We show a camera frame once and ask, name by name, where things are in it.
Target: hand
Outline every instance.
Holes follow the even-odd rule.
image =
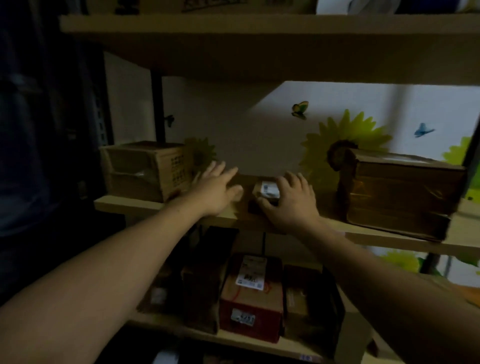
[[[239,169],[234,167],[223,173],[224,169],[225,162],[217,164],[213,161],[202,175],[197,174],[192,189],[185,195],[199,208],[201,217],[218,215],[243,191],[240,185],[227,188]]]
[[[257,202],[279,230],[298,236],[312,224],[320,222],[315,192],[301,173],[296,176],[287,172],[285,177],[277,177],[276,183],[280,190],[278,207],[263,197],[259,197]]]

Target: sunflower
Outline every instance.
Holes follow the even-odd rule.
[[[208,138],[203,140],[187,138],[185,139],[185,149],[191,158],[193,176],[204,171],[216,157],[215,146],[209,145]]]
[[[471,137],[464,136],[461,139],[459,146],[451,146],[449,148],[450,151],[443,153],[442,157],[444,157],[445,162],[457,165],[462,164],[463,158],[465,157],[465,154],[467,154],[471,139]],[[480,202],[480,166],[477,167],[477,172],[470,183],[470,189],[467,191],[467,198],[469,200]]]
[[[305,147],[300,166],[316,190],[334,190],[338,184],[338,171],[346,148],[366,149],[387,152],[381,147],[392,140],[384,134],[384,127],[375,128],[372,117],[364,119],[361,112],[350,121],[350,112],[345,110],[340,123],[327,119],[327,125],[318,123],[320,133],[307,134],[307,140],[301,143]]]
[[[386,255],[380,256],[385,262],[389,262],[394,266],[407,270],[409,272],[418,273],[420,263],[414,252],[404,250],[392,250]]]

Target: forearm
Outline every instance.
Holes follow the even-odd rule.
[[[480,362],[478,309],[378,259],[321,219],[299,237],[405,362]]]
[[[179,199],[24,289],[0,309],[0,362],[93,362],[200,214]]]

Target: person's left hand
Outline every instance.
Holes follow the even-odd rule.
[[[202,217],[218,215],[243,191],[240,185],[227,188],[227,184],[237,174],[238,168],[234,167],[223,172],[224,169],[225,162],[210,163],[203,174],[197,174],[192,189],[185,196],[199,208]]]

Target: butterfly decal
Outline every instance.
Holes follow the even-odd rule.
[[[173,115],[168,115],[164,119],[167,122],[168,127],[171,128],[173,122],[175,121],[175,118],[173,117]]]
[[[427,126],[425,125],[424,122],[422,122],[419,126],[419,128],[417,129],[417,131],[415,132],[415,137],[416,138],[420,138],[421,136],[424,136],[425,134],[428,134],[428,133],[431,133],[431,132],[434,132],[435,129],[429,129],[427,130]]]
[[[304,115],[304,112],[307,111],[308,101],[302,101],[299,104],[292,106],[292,115],[300,118],[302,120],[307,120],[307,117]]]

